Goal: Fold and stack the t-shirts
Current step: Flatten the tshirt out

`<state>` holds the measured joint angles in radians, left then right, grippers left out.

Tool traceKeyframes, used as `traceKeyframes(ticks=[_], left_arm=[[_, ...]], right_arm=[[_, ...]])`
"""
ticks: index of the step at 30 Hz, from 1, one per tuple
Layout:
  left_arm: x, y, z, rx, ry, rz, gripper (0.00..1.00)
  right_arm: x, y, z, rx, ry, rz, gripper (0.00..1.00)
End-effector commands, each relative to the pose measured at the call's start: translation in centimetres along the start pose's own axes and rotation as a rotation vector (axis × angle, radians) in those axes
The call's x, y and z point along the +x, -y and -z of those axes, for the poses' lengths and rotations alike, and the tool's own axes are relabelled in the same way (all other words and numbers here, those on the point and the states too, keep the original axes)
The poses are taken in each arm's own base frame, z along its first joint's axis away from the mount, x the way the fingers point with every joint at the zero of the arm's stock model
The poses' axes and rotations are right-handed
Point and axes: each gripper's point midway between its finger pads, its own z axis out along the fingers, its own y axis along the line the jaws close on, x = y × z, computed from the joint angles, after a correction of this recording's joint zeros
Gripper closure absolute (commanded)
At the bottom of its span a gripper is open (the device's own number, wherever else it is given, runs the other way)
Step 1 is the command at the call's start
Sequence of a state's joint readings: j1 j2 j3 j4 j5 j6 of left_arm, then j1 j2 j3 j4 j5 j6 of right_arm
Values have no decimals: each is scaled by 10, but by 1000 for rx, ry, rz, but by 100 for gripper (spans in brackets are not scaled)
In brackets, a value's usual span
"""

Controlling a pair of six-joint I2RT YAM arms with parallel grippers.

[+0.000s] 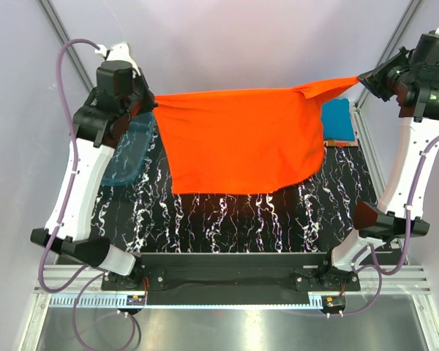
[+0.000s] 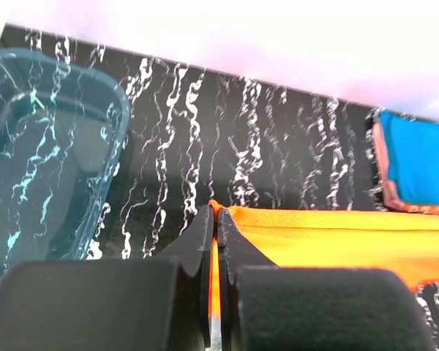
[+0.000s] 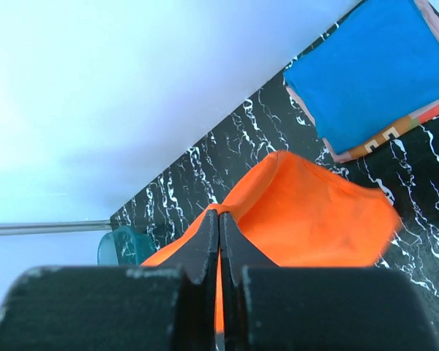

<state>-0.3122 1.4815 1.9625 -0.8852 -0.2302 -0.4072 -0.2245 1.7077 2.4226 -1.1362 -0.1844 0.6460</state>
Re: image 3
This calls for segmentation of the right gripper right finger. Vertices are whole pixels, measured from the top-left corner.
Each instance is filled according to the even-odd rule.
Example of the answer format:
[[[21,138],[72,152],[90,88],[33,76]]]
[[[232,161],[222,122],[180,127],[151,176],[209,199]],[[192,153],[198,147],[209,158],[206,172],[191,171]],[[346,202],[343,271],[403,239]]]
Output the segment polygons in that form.
[[[219,217],[226,350],[439,350],[407,277],[384,268],[282,268]]]

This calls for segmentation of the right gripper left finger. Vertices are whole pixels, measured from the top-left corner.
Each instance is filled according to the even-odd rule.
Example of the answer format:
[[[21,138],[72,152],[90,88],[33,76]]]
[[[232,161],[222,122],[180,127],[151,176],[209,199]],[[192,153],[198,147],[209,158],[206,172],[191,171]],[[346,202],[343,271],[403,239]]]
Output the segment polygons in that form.
[[[40,266],[0,305],[0,350],[213,350],[219,218],[155,267]]]

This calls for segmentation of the orange t-shirt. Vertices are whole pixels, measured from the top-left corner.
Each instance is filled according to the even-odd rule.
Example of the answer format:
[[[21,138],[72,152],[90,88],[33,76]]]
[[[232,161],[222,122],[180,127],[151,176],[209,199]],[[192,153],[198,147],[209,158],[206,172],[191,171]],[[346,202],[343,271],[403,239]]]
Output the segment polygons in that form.
[[[366,188],[289,151],[249,170],[222,203],[212,203],[182,237],[143,262],[166,263],[196,237],[208,211],[230,214],[241,234],[279,267],[373,265],[401,228],[379,188]]]

